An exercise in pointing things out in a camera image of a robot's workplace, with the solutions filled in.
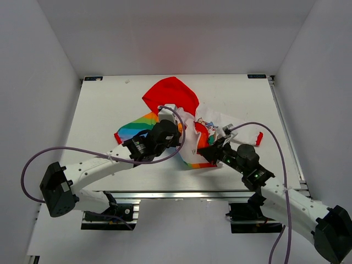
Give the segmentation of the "red white rainbow kids jacket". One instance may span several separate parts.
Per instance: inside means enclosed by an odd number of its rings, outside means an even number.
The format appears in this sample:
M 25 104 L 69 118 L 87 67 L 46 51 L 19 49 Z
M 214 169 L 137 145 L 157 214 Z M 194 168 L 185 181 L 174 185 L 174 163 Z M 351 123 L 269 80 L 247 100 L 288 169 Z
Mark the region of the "red white rainbow kids jacket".
M 175 105 L 177 113 L 185 124 L 186 140 L 179 151 L 181 159 L 192 169 L 210 168 L 197 153 L 198 149 L 212 145 L 225 136 L 223 128 L 229 124 L 234 127 L 245 123 L 200 104 L 196 94 L 176 77 L 168 77 L 153 85 L 142 97 L 151 110 L 150 113 L 120 127 L 114 134 L 118 144 L 132 138 L 138 132 L 151 129 L 158 121 L 158 107 Z

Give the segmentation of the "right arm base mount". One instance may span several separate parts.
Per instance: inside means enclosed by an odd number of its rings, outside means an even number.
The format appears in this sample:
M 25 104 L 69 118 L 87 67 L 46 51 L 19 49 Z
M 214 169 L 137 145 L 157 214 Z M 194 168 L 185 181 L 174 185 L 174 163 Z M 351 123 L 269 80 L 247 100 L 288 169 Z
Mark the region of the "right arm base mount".
M 265 198 L 254 193 L 246 202 L 232 202 L 226 217 L 232 234 L 280 233 L 283 225 L 265 217 L 261 206 Z

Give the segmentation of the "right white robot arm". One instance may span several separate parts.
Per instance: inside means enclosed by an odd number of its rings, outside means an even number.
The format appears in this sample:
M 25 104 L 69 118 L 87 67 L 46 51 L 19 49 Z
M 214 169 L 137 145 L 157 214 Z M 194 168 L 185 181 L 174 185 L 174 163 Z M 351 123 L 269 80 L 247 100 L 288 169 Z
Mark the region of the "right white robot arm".
M 241 181 L 258 200 L 248 205 L 254 219 L 277 220 L 302 235 L 330 263 L 341 263 L 351 252 L 351 218 L 339 205 L 328 207 L 300 192 L 286 188 L 272 172 L 260 165 L 251 145 L 236 150 L 221 140 L 198 153 L 210 164 L 222 162 L 242 174 Z

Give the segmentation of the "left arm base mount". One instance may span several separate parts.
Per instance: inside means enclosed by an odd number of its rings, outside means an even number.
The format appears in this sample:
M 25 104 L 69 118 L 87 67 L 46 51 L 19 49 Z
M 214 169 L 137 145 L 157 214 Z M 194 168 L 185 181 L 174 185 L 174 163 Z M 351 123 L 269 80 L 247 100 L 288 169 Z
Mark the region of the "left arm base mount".
M 117 203 L 110 192 L 104 191 L 109 201 L 109 208 L 102 213 L 85 211 L 82 230 L 126 230 L 133 231 L 134 204 Z

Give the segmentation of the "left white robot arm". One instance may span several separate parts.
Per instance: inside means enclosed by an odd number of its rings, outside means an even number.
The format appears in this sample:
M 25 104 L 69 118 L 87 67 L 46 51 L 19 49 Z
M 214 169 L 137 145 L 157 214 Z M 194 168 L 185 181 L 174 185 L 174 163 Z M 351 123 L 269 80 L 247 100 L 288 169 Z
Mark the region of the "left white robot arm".
M 72 210 L 98 213 L 103 219 L 116 214 L 116 202 L 107 191 L 90 191 L 86 186 L 117 172 L 150 164 L 165 149 L 180 145 L 178 123 L 162 120 L 145 135 L 139 133 L 110 150 L 105 157 L 67 166 L 54 162 L 47 167 L 40 184 L 44 201 L 53 218 Z

